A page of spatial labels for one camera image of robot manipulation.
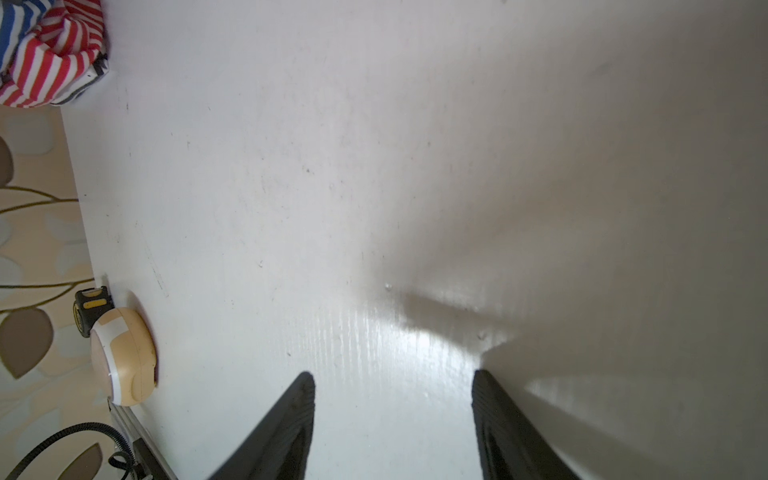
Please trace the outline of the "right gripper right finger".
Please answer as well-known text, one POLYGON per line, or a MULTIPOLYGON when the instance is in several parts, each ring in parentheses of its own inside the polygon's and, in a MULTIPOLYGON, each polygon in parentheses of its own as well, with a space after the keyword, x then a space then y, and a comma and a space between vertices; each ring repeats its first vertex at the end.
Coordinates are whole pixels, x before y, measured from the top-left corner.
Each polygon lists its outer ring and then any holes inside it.
POLYGON ((579 478, 487 370, 474 373, 472 410, 485 480, 579 478))

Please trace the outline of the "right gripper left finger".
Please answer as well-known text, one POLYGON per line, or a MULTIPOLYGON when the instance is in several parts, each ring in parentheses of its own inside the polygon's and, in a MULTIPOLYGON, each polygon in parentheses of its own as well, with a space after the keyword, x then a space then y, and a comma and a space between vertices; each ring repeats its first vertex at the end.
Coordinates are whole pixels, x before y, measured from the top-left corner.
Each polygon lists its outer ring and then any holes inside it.
POLYGON ((315 393, 312 374, 300 373, 211 477, 303 480, 313 437, 315 393))

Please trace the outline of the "blue striped tank top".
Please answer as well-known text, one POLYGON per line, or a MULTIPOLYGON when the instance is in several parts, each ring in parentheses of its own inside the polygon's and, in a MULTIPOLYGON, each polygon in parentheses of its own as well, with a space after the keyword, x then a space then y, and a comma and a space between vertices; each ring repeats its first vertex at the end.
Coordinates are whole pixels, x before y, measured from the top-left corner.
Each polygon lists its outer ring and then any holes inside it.
POLYGON ((41 35, 44 41, 58 33, 59 27, 51 11, 56 2, 50 0, 1 2, 1 84, 9 82, 11 70, 29 35, 41 35))

